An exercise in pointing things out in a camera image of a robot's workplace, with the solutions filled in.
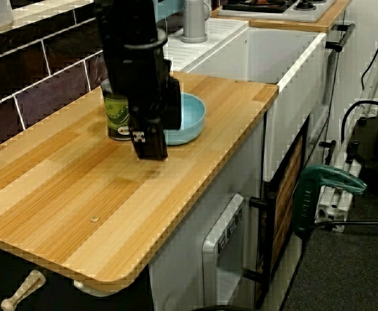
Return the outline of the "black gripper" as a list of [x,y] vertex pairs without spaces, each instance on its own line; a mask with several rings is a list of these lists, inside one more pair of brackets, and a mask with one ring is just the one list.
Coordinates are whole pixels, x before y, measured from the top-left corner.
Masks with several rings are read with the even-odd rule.
[[[168,153],[163,128],[179,130],[182,124],[180,83],[173,77],[168,79],[165,42],[124,45],[105,40],[103,44],[112,91],[128,101],[130,135],[138,158],[164,160]],[[164,105],[161,93],[166,81]]]

